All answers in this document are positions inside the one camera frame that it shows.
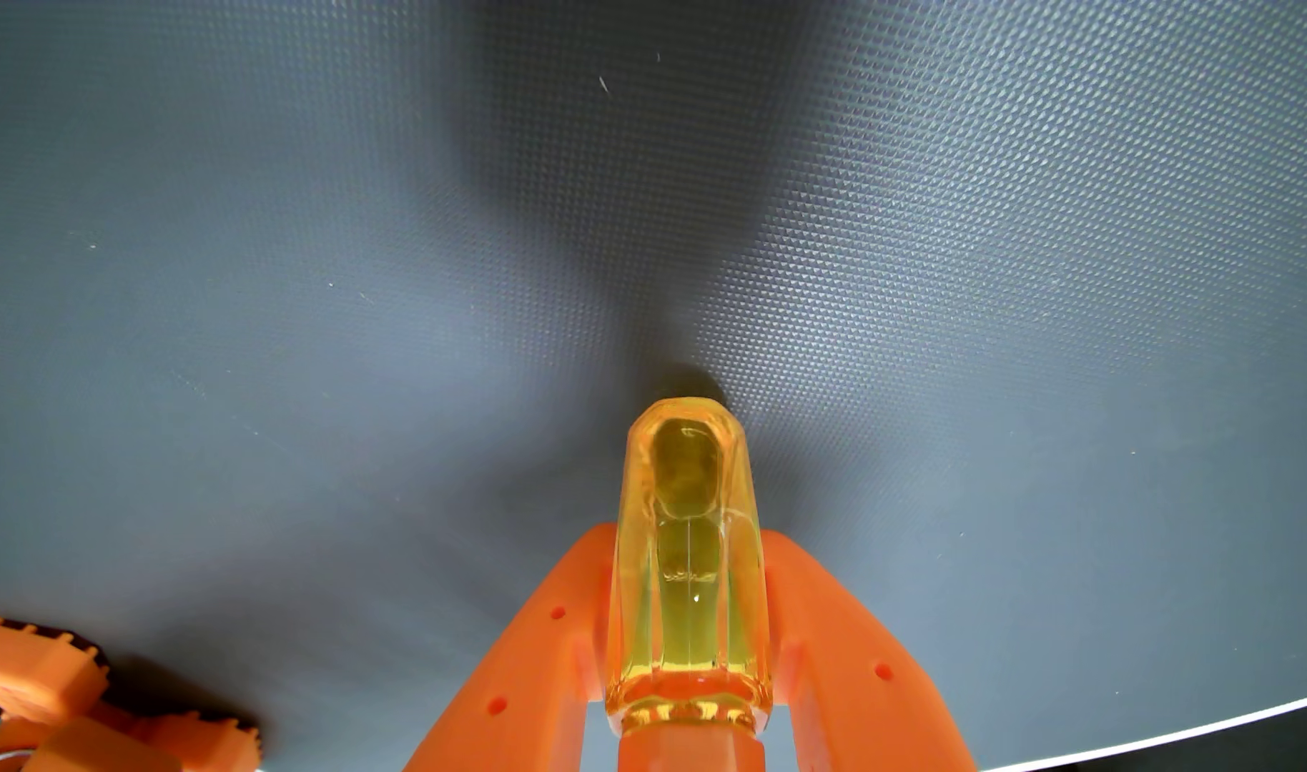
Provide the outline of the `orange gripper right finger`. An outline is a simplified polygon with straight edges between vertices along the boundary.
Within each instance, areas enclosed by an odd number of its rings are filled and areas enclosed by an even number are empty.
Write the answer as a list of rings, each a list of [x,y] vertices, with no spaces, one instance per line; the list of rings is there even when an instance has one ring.
[[[765,532],[772,694],[800,771],[974,771],[935,681],[821,562]]]

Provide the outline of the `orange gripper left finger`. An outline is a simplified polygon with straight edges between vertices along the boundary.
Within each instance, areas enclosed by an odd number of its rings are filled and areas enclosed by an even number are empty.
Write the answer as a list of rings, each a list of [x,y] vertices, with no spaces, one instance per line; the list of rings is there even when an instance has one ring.
[[[406,771],[576,771],[600,665],[616,525],[576,539],[437,718]]]

